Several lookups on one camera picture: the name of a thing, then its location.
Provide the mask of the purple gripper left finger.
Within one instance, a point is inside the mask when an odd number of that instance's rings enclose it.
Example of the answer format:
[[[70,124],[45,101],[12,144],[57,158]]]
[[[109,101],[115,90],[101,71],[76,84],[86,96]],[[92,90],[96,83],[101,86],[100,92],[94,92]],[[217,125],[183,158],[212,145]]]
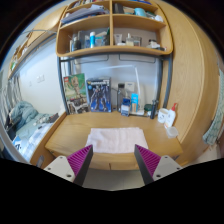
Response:
[[[82,186],[93,156],[93,146],[86,146],[67,157],[68,163],[75,174],[74,183]]]

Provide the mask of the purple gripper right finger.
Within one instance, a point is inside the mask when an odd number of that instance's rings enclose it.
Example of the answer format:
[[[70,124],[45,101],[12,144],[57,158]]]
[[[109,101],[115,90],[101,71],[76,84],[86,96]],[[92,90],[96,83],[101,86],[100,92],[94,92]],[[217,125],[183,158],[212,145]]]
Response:
[[[153,174],[161,157],[140,145],[135,145],[134,155],[145,185],[153,182]]]

